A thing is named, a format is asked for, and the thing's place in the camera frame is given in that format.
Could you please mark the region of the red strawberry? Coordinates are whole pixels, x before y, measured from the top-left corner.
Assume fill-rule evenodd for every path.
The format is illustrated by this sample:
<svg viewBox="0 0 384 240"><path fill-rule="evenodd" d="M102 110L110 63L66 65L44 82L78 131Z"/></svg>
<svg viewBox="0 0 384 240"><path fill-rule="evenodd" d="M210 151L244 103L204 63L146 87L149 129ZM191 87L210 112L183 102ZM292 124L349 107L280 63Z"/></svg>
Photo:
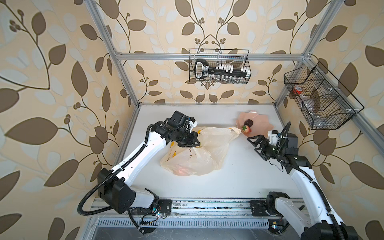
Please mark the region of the red strawberry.
<svg viewBox="0 0 384 240"><path fill-rule="evenodd" d="M250 128L248 125L243 125L243 126L242 126L242 132L243 132L244 134L249 134L249 133L252 132L252 130L251 130L251 128Z"/></svg>

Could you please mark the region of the banana print plastic bag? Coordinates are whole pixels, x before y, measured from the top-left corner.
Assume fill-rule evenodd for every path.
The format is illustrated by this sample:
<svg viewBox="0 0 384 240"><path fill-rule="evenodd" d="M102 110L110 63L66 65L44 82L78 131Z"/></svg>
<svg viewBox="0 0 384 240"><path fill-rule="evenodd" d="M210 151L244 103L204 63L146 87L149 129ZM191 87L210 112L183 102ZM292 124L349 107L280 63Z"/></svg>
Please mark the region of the banana print plastic bag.
<svg viewBox="0 0 384 240"><path fill-rule="evenodd" d="M236 127L198 127L196 132L200 146L181 148L172 142L169 153L160 160L162 168L174 175L178 169L185 169L189 176L201 176L220 170L230 143L239 137L241 130Z"/></svg>

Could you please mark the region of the dark brown fig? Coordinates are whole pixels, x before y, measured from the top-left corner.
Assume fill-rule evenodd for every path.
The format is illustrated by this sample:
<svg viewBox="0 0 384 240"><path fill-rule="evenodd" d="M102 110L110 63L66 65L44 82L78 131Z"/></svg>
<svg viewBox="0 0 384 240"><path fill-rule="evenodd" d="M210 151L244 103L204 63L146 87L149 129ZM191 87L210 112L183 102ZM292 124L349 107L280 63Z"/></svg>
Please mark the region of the dark brown fig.
<svg viewBox="0 0 384 240"><path fill-rule="evenodd" d="M244 125L248 126L249 128L251 128L253 126L253 124L254 124L254 122L250 119L248 119L244 122Z"/></svg>

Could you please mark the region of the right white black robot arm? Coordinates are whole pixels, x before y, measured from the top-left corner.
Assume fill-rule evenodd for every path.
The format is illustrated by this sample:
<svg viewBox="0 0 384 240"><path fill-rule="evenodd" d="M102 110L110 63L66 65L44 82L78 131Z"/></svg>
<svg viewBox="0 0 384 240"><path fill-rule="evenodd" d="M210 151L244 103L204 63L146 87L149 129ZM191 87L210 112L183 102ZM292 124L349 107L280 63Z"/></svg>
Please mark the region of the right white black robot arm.
<svg viewBox="0 0 384 240"><path fill-rule="evenodd" d="M309 213L306 216L286 193L269 192L264 206L266 214L285 218L302 240L359 238L355 228L347 226L328 201L309 160L299 155L296 135L273 131L267 138L258 135L247 140L264 161L278 161L297 186Z"/></svg>

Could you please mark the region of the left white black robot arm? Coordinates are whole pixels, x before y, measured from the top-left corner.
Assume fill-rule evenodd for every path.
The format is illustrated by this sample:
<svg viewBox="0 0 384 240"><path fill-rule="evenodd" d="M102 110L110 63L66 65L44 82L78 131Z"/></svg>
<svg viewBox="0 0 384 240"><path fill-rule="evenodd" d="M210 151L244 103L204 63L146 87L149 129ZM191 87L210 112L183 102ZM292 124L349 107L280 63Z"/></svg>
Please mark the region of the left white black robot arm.
<svg viewBox="0 0 384 240"><path fill-rule="evenodd" d="M197 126L193 117L175 111L170 118L151 124L146 129L143 142L123 161L110 170L102 169L98 173L98 183L80 201L77 212L81 216L91 216L109 210L123 214L131 208L153 208L157 195L152 191L134 190L132 184L144 166L169 143L176 143L181 148L200 146ZM86 201L94 194L107 203L107 207L85 211Z"/></svg>

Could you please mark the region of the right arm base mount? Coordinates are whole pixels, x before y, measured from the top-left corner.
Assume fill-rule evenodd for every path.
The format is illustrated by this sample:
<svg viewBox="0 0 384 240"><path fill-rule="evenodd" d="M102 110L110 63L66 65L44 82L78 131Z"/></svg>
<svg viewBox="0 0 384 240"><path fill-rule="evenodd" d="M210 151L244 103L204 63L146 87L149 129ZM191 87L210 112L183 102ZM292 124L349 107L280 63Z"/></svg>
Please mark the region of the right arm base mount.
<svg viewBox="0 0 384 240"><path fill-rule="evenodd" d="M251 200L250 209L253 217L268 217L266 212L266 200Z"/></svg>

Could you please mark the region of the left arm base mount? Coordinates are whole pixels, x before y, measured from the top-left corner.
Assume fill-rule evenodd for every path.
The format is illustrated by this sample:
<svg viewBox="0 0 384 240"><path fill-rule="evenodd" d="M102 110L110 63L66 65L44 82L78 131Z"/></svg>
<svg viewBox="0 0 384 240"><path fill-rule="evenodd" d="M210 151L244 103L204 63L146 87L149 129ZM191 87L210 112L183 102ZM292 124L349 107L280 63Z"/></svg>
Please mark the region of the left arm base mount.
<svg viewBox="0 0 384 240"><path fill-rule="evenodd" d="M172 211L173 201L170 199L159 199L154 202L149 208L134 208L133 214L138 216L143 216L147 214L161 214L162 216L168 216Z"/></svg>

